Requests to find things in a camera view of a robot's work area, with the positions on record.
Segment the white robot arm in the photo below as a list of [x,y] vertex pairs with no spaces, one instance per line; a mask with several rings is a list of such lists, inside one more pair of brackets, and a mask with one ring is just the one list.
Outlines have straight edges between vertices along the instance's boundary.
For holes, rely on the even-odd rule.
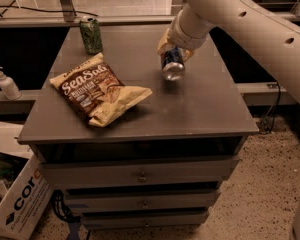
[[[300,27],[252,0],[186,0],[158,49],[175,45],[190,56],[215,27],[230,35],[300,105]],[[204,227],[189,240],[300,240],[300,166],[286,175],[279,163],[275,177],[273,186],[285,186],[285,192],[275,197],[266,176],[258,186],[261,204],[256,209],[243,205],[238,218]]]

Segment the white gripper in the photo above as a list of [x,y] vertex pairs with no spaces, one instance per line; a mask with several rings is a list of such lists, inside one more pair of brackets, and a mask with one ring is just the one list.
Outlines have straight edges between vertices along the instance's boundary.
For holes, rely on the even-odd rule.
[[212,25],[206,20],[192,12],[181,11],[159,40],[157,54],[170,51],[176,45],[183,48],[182,58],[186,62],[194,55],[193,50],[202,46],[211,29]]

